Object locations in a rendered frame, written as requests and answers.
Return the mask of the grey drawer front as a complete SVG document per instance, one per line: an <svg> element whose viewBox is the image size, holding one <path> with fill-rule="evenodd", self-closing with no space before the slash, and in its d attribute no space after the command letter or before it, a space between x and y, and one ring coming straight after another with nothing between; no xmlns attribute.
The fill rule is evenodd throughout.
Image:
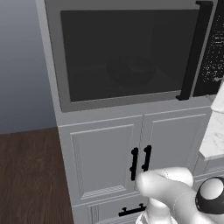
<svg viewBox="0 0 224 224"><path fill-rule="evenodd" d="M135 224L139 213L119 217L123 207L137 208L140 203L147 206L148 200L140 194L113 198L73 207L74 224Z"/></svg>

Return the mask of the grey cupboard door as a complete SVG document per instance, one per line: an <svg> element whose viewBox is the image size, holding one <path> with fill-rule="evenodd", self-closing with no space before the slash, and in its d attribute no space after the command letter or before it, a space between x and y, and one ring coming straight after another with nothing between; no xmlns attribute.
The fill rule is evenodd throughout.
<svg viewBox="0 0 224 224"><path fill-rule="evenodd" d="M131 153L140 144L140 115L59 127L71 204L134 192Z"/></svg>
<svg viewBox="0 0 224 224"><path fill-rule="evenodd" d="M209 107L145 115L139 171L143 170L144 148L150 145L152 149L148 170L179 166L193 172L210 115Z"/></svg>

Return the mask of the grey counter cabinet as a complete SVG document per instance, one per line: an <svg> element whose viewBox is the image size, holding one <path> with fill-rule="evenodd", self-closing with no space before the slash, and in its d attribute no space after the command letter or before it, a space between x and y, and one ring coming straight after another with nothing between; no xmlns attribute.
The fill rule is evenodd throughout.
<svg viewBox="0 0 224 224"><path fill-rule="evenodd" d="M207 161L199 157L193 170L192 189L197 192L203 181L218 176L224 177L224 157Z"/></svg>

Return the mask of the tall grey cabinet housing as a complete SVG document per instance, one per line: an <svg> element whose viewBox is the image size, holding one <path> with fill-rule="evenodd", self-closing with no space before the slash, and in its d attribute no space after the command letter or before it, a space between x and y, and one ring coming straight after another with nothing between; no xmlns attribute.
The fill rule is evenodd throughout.
<svg viewBox="0 0 224 224"><path fill-rule="evenodd" d="M179 101L197 0L36 0L60 126L209 107Z"/></svg>

